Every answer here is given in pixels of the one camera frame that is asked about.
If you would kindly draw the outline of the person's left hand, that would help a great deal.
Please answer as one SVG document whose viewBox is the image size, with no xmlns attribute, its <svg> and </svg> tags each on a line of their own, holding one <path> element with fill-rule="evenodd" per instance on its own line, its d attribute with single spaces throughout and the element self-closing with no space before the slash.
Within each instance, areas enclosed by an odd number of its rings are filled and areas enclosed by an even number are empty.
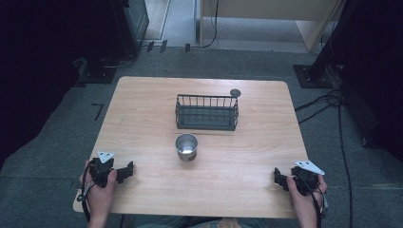
<svg viewBox="0 0 403 228">
<path fill-rule="evenodd" d="M 108 219 L 114 201 L 114 190 L 117 178 L 117 171 L 111 170 L 107 178 L 105 188 L 95 184 L 87 193 L 87 205 L 90 218 L 105 217 Z"/>
</svg>

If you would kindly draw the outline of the black equipment cabinet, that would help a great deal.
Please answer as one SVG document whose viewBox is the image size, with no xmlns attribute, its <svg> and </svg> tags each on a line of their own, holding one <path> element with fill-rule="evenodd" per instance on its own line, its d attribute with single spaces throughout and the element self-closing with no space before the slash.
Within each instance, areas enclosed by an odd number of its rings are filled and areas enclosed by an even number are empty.
<svg viewBox="0 0 403 228">
<path fill-rule="evenodd" d="M 118 68 L 137 57 L 149 20 L 144 0 L 83 0 L 80 45 L 84 84 L 110 84 Z"/>
</svg>

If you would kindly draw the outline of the person's right hand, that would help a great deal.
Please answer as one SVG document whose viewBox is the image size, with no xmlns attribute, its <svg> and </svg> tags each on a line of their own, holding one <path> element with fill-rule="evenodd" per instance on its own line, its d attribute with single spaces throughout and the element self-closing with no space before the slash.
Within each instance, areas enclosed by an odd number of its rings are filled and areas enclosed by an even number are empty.
<svg viewBox="0 0 403 228">
<path fill-rule="evenodd" d="M 317 190 L 312 196 L 303 196 L 297 190 L 297 186 L 292 177 L 287 178 L 289 194 L 291 196 L 290 203 L 297 215 L 297 220 L 313 218 L 317 219 L 316 205 L 319 207 L 323 204 L 322 195 L 326 193 L 328 185 L 324 181 L 323 176 L 318 176 Z"/>
</svg>

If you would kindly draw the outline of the light wooden cabinet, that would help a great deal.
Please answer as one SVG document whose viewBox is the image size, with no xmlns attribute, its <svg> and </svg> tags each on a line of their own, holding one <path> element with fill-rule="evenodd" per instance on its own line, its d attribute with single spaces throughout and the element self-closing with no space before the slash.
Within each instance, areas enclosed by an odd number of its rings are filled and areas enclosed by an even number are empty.
<svg viewBox="0 0 403 228">
<path fill-rule="evenodd" d="M 205 17 L 295 21 L 308 51 L 327 25 L 335 20 L 345 0 L 195 0 L 199 8 L 199 45 L 203 45 Z"/>
</svg>

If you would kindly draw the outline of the black metal stand with base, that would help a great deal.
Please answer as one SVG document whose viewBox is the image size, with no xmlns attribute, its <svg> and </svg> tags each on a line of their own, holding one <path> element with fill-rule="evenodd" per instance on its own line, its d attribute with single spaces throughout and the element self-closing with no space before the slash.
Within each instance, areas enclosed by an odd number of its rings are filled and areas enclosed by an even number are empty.
<svg viewBox="0 0 403 228">
<path fill-rule="evenodd" d="M 301 88 L 333 87 L 332 80 L 325 73 L 326 67 L 333 59 L 340 59 L 344 56 L 340 50 L 340 46 L 361 1 L 362 0 L 346 0 L 335 30 L 311 65 L 293 65 Z"/>
</svg>

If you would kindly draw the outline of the metal cup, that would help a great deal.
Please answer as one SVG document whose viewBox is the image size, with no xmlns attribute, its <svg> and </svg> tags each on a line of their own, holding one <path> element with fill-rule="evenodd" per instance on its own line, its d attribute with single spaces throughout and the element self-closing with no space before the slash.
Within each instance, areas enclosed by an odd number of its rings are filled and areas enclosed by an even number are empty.
<svg viewBox="0 0 403 228">
<path fill-rule="evenodd" d="M 179 158 L 184 162 L 191 162 L 197 157 L 198 140 L 193 134 L 181 134 L 175 141 Z"/>
</svg>

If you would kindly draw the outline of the dark curtain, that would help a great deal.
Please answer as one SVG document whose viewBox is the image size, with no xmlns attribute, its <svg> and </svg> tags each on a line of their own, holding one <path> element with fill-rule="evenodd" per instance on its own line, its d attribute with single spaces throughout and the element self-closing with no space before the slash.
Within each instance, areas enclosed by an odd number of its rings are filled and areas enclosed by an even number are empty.
<svg viewBox="0 0 403 228">
<path fill-rule="evenodd" d="M 332 45 L 366 144 L 403 162 L 403 0 L 347 0 Z"/>
<path fill-rule="evenodd" d="M 74 0 L 0 0 L 0 169 L 34 139 L 79 79 Z"/>
</svg>

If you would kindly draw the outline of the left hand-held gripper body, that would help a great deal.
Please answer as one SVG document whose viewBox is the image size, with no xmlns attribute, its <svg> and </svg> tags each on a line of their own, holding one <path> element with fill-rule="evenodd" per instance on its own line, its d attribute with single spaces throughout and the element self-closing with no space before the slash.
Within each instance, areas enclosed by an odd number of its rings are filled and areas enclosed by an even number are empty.
<svg viewBox="0 0 403 228">
<path fill-rule="evenodd" d="M 113 169 L 114 153 L 112 152 L 97 152 L 97 158 L 93 158 L 89 162 L 89 173 L 93 181 L 100 187 L 107 186 L 107 178 L 110 171 Z"/>
</svg>

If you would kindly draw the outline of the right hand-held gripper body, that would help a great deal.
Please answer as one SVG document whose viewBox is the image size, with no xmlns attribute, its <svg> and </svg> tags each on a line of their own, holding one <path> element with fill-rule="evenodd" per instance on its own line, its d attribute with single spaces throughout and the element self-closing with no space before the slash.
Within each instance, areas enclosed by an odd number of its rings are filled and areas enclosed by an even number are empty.
<svg viewBox="0 0 403 228">
<path fill-rule="evenodd" d="M 306 195 L 315 190 L 318 186 L 318 176 L 325 172 L 316 166 L 312 161 L 295 161 L 295 167 L 291 174 L 301 195 Z"/>
</svg>

